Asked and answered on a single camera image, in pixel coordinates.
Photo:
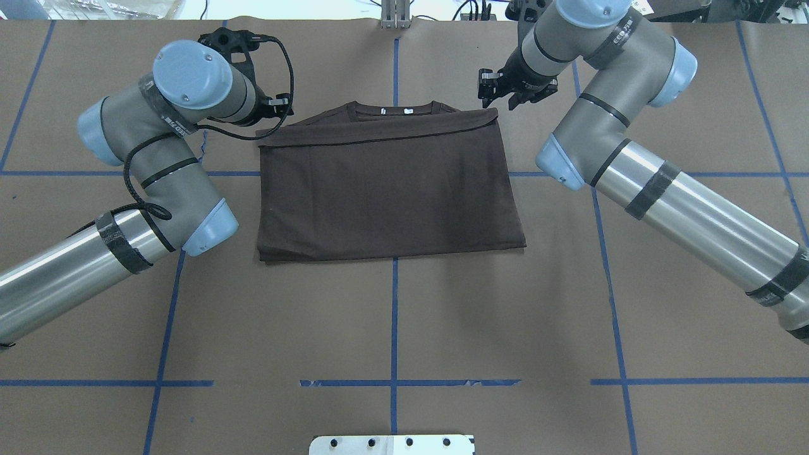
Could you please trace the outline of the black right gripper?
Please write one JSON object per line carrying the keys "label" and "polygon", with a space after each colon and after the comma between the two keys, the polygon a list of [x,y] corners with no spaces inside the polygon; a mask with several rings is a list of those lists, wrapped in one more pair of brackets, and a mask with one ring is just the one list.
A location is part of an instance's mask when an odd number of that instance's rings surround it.
{"label": "black right gripper", "polygon": [[488,68],[478,70],[477,98],[482,101],[483,109],[487,109],[495,100],[511,95],[508,109],[513,111],[521,104],[543,101],[556,94],[557,90],[557,78],[535,72],[524,61],[522,54],[509,55],[501,71]]}

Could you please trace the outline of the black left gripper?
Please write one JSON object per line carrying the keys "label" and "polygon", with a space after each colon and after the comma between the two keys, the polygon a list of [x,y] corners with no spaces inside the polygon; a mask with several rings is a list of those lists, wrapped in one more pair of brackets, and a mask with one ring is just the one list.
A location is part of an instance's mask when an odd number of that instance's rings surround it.
{"label": "black left gripper", "polygon": [[283,92],[274,97],[268,96],[262,89],[255,89],[255,105],[252,109],[252,124],[277,118],[283,123],[287,116],[293,114],[293,93]]}

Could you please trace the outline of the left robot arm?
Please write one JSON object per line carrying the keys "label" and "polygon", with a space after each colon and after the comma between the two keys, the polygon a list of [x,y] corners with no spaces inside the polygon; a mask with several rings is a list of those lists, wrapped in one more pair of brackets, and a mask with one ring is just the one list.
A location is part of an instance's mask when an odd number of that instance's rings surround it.
{"label": "left robot arm", "polygon": [[104,211],[64,241],[2,273],[2,350],[116,283],[180,250],[199,256],[239,222],[186,139],[221,124],[254,126],[292,115],[294,90],[268,96],[251,53],[272,35],[219,28],[166,44],[151,71],[83,112],[78,135],[121,167],[131,202]]}

